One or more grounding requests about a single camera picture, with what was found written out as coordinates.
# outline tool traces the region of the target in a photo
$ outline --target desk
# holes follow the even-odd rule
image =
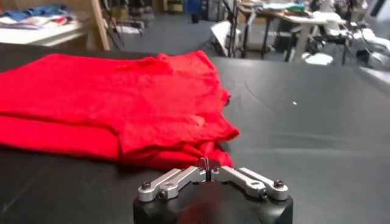
[[[241,12],[245,16],[245,23],[248,22],[248,19],[250,17],[250,14],[252,13],[252,9],[245,7],[243,5],[238,4],[238,11]],[[268,30],[269,30],[269,24],[271,23],[272,19],[275,17],[274,13],[272,12],[262,12],[262,11],[256,11],[256,17],[257,18],[265,18],[266,19],[266,31],[264,33],[263,38],[263,45],[261,46],[261,59],[264,59],[264,54],[266,52],[267,47],[267,38],[268,38]],[[246,57],[246,51],[247,51],[247,44],[248,44],[248,35],[249,35],[249,26],[245,26],[244,31],[244,40],[243,40],[243,50],[241,51],[241,58]]]
[[[307,18],[307,17],[301,17],[301,16],[286,16],[282,13],[275,13],[275,16],[287,20],[292,23],[301,24],[303,29],[299,33],[297,46],[295,49],[294,56],[292,58],[293,62],[301,62],[302,61],[302,54],[305,52],[306,43],[310,34],[310,30],[313,26],[316,25],[326,25],[331,23],[336,24],[345,24],[346,21],[339,20],[339,21],[329,21],[323,18]]]
[[[90,23],[66,24],[40,30],[0,28],[0,43],[55,46],[76,39],[90,32]]]
[[[148,56],[0,44],[0,71],[51,53]],[[232,94],[224,115],[241,132],[225,149],[238,167],[288,185],[294,223],[389,223],[390,95],[369,75],[347,66],[211,60]],[[131,224],[138,186],[159,175],[3,145],[0,223]]]

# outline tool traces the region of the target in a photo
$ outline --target screw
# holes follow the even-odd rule
[[[274,187],[280,188],[280,187],[283,187],[283,186],[284,186],[283,181],[281,181],[281,180],[275,180],[274,181]]]
[[[151,182],[145,181],[145,182],[142,183],[141,189],[142,189],[142,190],[146,190],[146,189],[151,188],[151,186],[152,186],[152,183],[151,183]]]
[[[157,197],[160,199],[160,200],[167,200],[168,199],[168,191],[164,190],[164,189],[161,189],[158,194],[157,194]]]
[[[265,200],[268,198],[268,191],[267,189],[261,189],[259,192],[258,192],[258,198],[260,198],[260,200]]]

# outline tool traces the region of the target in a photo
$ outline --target blue fabric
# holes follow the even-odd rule
[[[67,7],[64,4],[46,4],[39,5],[34,8],[29,8],[26,10],[8,10],[3,14],[0,14],[0,17],[9,16],[11,19],[15,21],[21,21],[27,19],[31,16],[43,16],[50,17],[54,15],[62,15],[63,11],[66,10]]]

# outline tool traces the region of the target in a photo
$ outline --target white table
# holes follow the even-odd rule
[[[88,21],[40,30],[0,28],[0,43],[51,47],[88,35],[89,32],[90,23]]]
[[[301,16],[286,16],[281,13],[275,14],[280,19],[287,20],[292,23],[297,23],[302,26],[302,30],[299,33],[297,46],[295,49],[294,56],[292,58],[293,62],[301,62],[302,61],[302,54],[305,52],[305,47],[307,43],[307,39],[310,34],[310,30],[313,26],[316,25],[326,25],[326,24],[345,24],[345,20],[327,20],[325,18],[307,18],[307,17],[301,17]]]

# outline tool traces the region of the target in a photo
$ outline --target folded red shirt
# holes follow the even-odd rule
[[[158,169],[207,156],[238,135],[229,93],[201,52],[142,60],[52,54],[0,74],[0,143]]]

